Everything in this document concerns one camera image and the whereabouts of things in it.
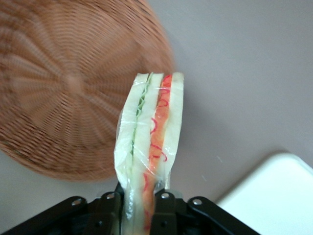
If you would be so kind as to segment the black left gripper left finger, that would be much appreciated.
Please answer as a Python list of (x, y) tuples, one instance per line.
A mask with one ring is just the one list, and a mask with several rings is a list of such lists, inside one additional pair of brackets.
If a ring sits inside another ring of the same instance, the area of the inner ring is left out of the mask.
[(5, 231), (4, 235), (118, 235), (122, 196), (104, 193), (92, 202), (70, 197)]

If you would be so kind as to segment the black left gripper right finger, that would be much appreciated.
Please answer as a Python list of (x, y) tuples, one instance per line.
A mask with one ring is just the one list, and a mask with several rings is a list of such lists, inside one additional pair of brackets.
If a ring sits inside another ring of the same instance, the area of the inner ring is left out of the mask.
[(152, 235), (258, 235), (209, 199), (197, 196), (185, 202), (169, 191), (155, 194)]

